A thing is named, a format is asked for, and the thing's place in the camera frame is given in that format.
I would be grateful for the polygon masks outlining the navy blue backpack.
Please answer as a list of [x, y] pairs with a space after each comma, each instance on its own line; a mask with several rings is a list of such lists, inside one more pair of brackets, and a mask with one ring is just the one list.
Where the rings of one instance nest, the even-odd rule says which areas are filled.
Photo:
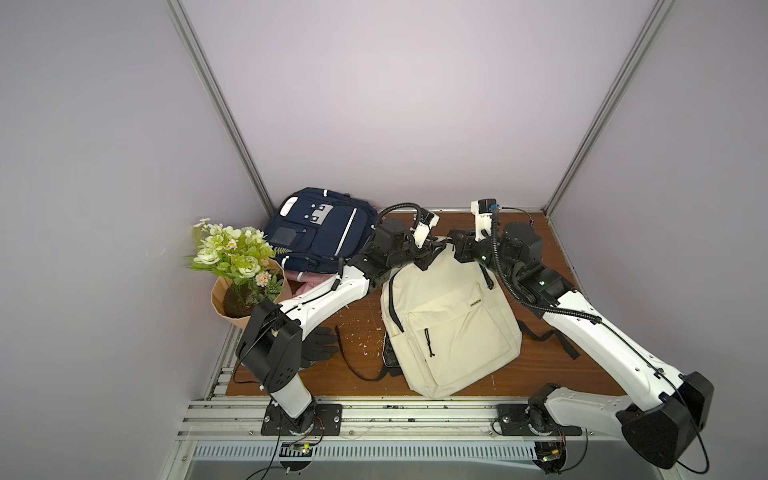
[[264, 237], [283, 269], [333, 274], [341, 259], [365, 245], [377, 217], [377, 210], [364, 200], [307, 187], [283, 201]]

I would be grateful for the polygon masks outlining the cream canvas backpack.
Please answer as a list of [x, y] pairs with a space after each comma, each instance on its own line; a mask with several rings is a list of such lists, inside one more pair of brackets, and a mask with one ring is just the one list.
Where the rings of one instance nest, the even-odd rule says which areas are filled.
[[374, 379], [402, 376], [430, 399], [455, 394], [515, 360], [524, 336], [555, 337], [572, 359], [580, 355], [561, 332], [537, 335], [518, 321], [503, 284], [477, 261], [456, 260], [452, 246], [426, 269], [410, 263], [392, 273], [380, 300], [386, 337]]

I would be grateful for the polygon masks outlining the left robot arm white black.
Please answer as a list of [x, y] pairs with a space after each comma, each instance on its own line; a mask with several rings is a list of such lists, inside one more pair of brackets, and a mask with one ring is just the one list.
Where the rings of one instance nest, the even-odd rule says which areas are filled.
[[313, 423], [316, 401], [299, 377], [304, 341], [325, 320], [360, 300], [389, 280], [394, 272], [414, 264], [426, 269], [445, 248], [431, 234], [439, 216], [420, 210], [411, 226], [380, 218], [362, 249], [339, 262], [333, 278], [305, 295], [257, 304], [237, 347], [238, 366], [245, 367], [278, 406], [278, 415], [294, 431]]

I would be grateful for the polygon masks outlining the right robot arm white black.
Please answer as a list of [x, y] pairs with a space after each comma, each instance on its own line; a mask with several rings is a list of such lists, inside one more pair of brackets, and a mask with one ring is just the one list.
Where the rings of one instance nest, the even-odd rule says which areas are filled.
[[453, 229], [448, 237], [458, 261], [495, 273], [520, 305], [577, 345], [623, 390], [609, 396], [549, 383], [528, 400], [533, 432], [600, 432], [625, 440], [660, 469], [678, 466], [708, 418], [714, 386], [706, 377], [681, 373], [600, 314], [572, 282], [542, 263], [543, 242], [531, 225], [509, 223], [502, 235]]

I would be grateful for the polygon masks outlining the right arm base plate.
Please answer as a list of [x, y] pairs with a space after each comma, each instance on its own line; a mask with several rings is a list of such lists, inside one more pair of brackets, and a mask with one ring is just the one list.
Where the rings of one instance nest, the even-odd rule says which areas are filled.
[[496, 406], [492, 430], [502, 436], [579, 437], [583, 430], [557, 424], [544, 410], [524, 403], [502, 403]]

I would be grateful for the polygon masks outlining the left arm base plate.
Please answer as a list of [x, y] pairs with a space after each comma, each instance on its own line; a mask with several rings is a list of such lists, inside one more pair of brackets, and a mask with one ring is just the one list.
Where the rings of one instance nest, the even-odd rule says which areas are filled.
[[343, 406], [338, 403], [316, 404], [297, 418], [288, 415], [272, 401], [266, 408], [260, 434], [262, 436], [338, 436], [341, 430]]

